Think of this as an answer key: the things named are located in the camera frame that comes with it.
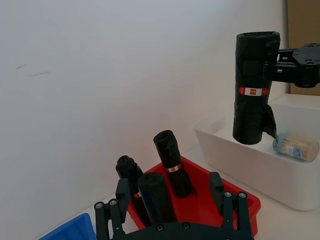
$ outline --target white sticker band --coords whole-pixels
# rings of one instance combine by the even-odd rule
[[[239,87],[239,93],[247,96],[265,96],[268,94],[268,92],[268,88]]]
[[[178,171],[180,168],[181,168],[181,164],[178,164],[175,167],[167,168],[166,171],[169,172],[169,173],[173,173],[175,171]]]

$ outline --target black garbage bag roll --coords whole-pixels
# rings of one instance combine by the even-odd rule
[[[122,156],[118,159],[115,167],[121,179],[128,179],[131,202],[143,224],[151,225],[148,212],[138,189],[138,180],[143,175],[138,164],[129,156]]]
[[[193,187],[181,161],[174,133],[170,130],[162,131],[153,138],[153,142],[167,172],[175,196],[178,198],[188,196],[192,192]]]
[[[142,175],[138,188],[152,224],[177,221],[166,180],[161,174],[150,172]]]
[[[264,63],[275,63],[280,35],[275,31],[248,32],[236,37],[233,137],[257,144],[263,132],[276,138],[274,114],[268,105],[272,81],[263,78]]]

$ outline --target table surface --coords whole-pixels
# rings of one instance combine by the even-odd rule
[[[209,166],[205,161],[203,152],[199,145],[192,147],[182,155],[208,171],[219,172],[223,179],[260,199],[261,209],[257,214],[258,234],[255,236],[255,240],[320,239],[320,207],[312,211],[298,211],[268,197],[267,195]],[[115,198],[115,195],[107,197],[103,202],[107,203],[112,198]],[[93,227],[96,229],[95,211],[93,206],[82,213],[88,213],[90,215]],[[127,214],[125,223],[122,226],[123,230],[127,234],[138,230],[129,214]]]

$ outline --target white box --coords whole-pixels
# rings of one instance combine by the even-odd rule
[[[270,103],[278,133],[320,140],[320,96],[284,94]],[[297,210],[318,206],[319,154],[306,162],[274,152],[273,138],[244,145],[232,136],[233,109],[195,125],[207,163],[227,175]]]

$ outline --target black bracket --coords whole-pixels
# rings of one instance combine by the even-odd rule
[[[114,199],[108,203],[102,201],[94,205],[96,222],[96,239],[109,240],[108,222],[112,222],[113,238],[124,236],[122,224],[126,220],[127,210],[130,201],[130,189],[127,178],[118,181]]]
[[[276,63],[264,62],[262,78],[313,88],[320,83],[320,44],[281,49]]]
[[[224,183],[218,172],[210,173],[210,192],[220,216],[223,216],[222,227],[234,231],[233,212],[237,213],[237,229],[244,235],[251,236],[248,196],[244,192],[232,194],[225,191]]]
[[[232,194],[224,191],[224,184],[217,172],[210,173],[210,191],[220,215],[221,227],[192,222],[160,223],[142,230],[125,234],[125,222],[130,192],[127,179],[121,179],[116,189],[116,198],[104,204],[94,205],[96,220],[96,239],[109,240],[108,221],[112,221],[114,240],[254,240],[248,208],[248,196],[244,192]],[[233,225],[233,212],[237,212],[237,229]]]

